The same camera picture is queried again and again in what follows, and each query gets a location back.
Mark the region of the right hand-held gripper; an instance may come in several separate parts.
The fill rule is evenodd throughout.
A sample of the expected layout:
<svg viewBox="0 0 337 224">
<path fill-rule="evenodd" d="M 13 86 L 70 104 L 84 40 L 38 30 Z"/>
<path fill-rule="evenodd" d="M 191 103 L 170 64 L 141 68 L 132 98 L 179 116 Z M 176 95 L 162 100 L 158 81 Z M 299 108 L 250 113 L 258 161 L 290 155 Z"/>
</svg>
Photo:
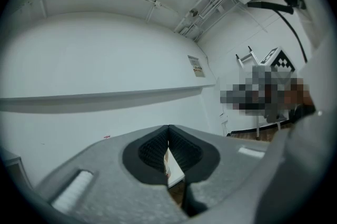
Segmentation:
<svg viewBox="0 0 337 224">
<path fill-rule="evenodd" d="M 260 62 L 260 65 L 271 66 L 278 71 L 294 72 L 295 67 L 288 55 L 279 46 L 269 51 L 269 53 Z"/>
</svg>

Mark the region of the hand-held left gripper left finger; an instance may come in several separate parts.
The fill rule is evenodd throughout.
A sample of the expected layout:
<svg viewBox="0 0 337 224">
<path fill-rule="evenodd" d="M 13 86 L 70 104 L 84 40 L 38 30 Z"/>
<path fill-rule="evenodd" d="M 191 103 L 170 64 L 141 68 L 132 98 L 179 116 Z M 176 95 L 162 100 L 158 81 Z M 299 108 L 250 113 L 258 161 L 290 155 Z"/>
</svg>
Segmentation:
<svg viewBox="0 0 337 224">
<path fill-rule="evenodd" d="M 35 207 L 52 223 L 183 223 L 168 191 L 167 126 L 98 141 L 48 174 Z"/>
</svg>

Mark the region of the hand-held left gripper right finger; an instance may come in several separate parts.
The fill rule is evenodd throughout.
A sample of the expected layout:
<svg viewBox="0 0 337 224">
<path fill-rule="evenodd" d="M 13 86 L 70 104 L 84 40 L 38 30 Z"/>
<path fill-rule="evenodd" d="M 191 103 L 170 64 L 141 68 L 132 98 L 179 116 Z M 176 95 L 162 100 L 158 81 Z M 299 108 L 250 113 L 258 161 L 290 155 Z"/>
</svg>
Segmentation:
<svg viewBox="0 0 337 224">
<path fill-rule="evenodd" d="M 273 174 L 273 143 L 221 137 L 170 125 L 169 146 L 185 175 L 170 218 L 255 218 Z"/>
</svg>

